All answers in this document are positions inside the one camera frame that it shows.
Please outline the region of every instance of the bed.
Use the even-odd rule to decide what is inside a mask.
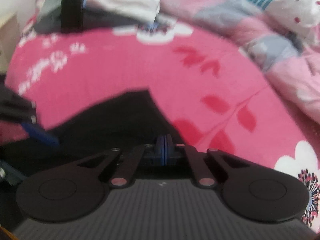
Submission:
[[[282,99],[230,39],[163,18],[172,28],[154,35],[136,26],[31,32],[17,45],[5,84],[36,101],[46,130],[123,92],[148,90],[198,151],[218,148],[305,183],[310,203],[302,221],[319,231],[319,125]],[[4,148],[27,138],[4,122],[0,135]]]

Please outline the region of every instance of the crumpled comforter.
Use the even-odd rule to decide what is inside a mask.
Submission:
[[[320,123],[320,54],[260,8],[248,0],[161,0],[161,10],[241,46],[285,99]]]

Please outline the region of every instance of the round black disc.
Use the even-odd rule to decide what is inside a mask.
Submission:
[[[235,170],[223,185],[222,197],[234,212],[260,222],[301,217],[309,201],[299,180],[261,167]]]
[[[87,170],[52,169],[23,181],[16,199],[19,207],[33,219],[65,222],[96,209],[104,195],[101,182]]]

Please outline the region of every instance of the black vertical object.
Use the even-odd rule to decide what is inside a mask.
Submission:
[[[81,32],[83,29],[83,0],[61,0],[61,32]]]

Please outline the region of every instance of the white pillow with red spots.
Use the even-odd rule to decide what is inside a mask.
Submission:
[[[320,0],[273,0],[265,11],[309,45],[320,45]]]

